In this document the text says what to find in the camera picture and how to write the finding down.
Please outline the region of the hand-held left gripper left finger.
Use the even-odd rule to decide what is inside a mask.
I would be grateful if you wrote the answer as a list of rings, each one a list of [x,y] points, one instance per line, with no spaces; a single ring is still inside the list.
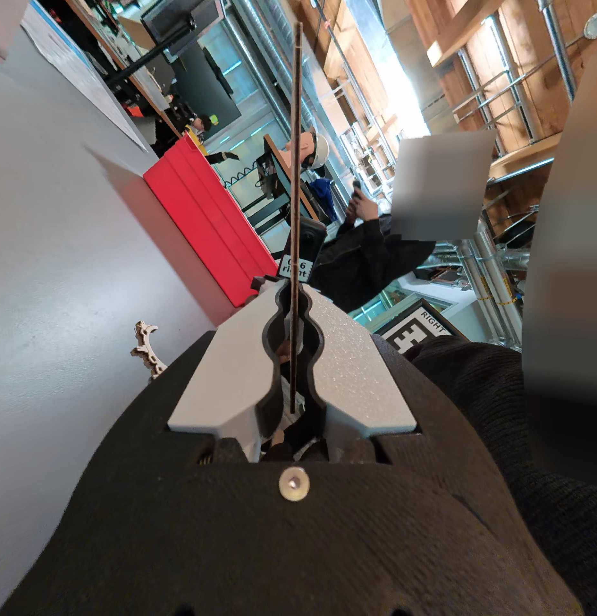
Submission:
[[[171,431],[233,438],[249,462],[259,461],[284,412],[276,350],[286,339],[278,304],[285,286],[269,284],[217,328],[168,420]]]

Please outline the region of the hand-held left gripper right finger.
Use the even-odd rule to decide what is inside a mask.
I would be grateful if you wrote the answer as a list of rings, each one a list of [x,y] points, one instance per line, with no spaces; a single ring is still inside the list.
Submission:
[[[414,432],[417,421],[370,332],[317,290],[303,285],[308,316],[323,335],[314,357],[315,392],[325,403],[329,458],[360,439]]]

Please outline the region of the wooden puzzle sheet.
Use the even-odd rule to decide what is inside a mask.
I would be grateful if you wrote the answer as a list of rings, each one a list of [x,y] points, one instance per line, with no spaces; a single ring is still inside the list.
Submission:
[[[290,413],[296,411],[297,355],[299,342],[299,253],[300,253],[300,134],[302,109],[302,23],[293,27],[292,98],[290,107]]]

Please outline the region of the wooden puzzle piece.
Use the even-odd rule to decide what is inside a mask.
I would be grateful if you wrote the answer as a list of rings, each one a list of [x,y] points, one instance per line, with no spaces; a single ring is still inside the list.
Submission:
[[[137,345],[130,351],[131,356],[142,359],[145,368],[149,371],[149,383],[158,379],[168,368],[151,346],[150,337],[157,330],[156,325],[149,325],[143,320],[136,322],[134,332]]]

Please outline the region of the person's right forearm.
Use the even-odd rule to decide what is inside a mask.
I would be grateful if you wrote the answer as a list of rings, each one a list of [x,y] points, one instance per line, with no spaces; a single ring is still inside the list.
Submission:
[[[532,462],[521,354],[440,336],[404,357],[463,412],[499,467],[534,540],[579,600],[597,615],[597,486]]]

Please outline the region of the grey desk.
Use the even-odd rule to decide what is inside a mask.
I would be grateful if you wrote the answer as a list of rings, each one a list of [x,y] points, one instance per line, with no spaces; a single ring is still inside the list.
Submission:
[[[0,64],[0,607],[149,376],[234,312],[143,180],[156,157],[15,34]]]

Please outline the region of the blue jacket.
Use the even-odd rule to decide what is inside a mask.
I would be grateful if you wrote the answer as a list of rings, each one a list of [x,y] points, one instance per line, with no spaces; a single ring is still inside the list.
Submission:
[[[326,216],[331,222],[336,222],[338,217],[333,204],[331,180],[322,177],[309,182],[307,185]]]

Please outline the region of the black table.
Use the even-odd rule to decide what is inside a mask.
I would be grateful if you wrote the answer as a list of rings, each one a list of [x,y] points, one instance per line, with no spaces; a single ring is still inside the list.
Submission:
[[[300,174],[311,169],[318,153],[318,134],[311,129],[300,134]],[[270,135],[264,135],[264,153],[256,159],[258,181],[256,188],[263,196],[244,208],[244,213],[257,235],[264,235],[282,221],[289,224],[291,214],[291,152],[278,149]],[[303,217],[318,222],[326,219],[324,211],[311,193],[307,183],[299,176],[300,213]]]

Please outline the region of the white hard hat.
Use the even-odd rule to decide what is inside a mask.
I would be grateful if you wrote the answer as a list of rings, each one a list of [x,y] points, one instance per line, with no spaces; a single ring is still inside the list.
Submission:
[[[303,165],[309,169],[319,169],[327,162],[330,154],[330,146],[324,135],[310,130],[313,141],[313,152],[308,155]]]

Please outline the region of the red plastic bin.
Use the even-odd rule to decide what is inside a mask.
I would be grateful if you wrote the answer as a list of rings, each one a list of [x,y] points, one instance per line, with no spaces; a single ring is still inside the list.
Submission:
[[[235,308],[254,294],[254,278],[276,274],[267,245],[191,135],[180,138],[143,178]]]

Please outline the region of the black monitor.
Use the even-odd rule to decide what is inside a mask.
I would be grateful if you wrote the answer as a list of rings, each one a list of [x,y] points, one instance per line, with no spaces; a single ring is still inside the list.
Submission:
[[[172,63],[225,18],[224,1],[158,1],[140,22]]]

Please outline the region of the white paper sheet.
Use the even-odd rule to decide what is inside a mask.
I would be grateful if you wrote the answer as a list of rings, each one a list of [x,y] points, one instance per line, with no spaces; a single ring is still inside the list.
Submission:
[[[37,1],[30,1],[21,28],[34,47],[83,96],[101,111],[141,150],[147,147],[133,122],[120,110],[115,97],[101,80],[84,52],[72,41]]]

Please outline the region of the metal ventilation duct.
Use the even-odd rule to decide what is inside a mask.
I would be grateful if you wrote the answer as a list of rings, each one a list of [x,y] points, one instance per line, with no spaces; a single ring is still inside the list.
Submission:
[[[288,1],[233,1],[283,93],[292,90],[293,27],[297,18]],[[302,103],[301,117],[305,128],[314,127],[319,133],[325,128],[321,105],[316,94],[310,66],[307,41],[302,42]]]

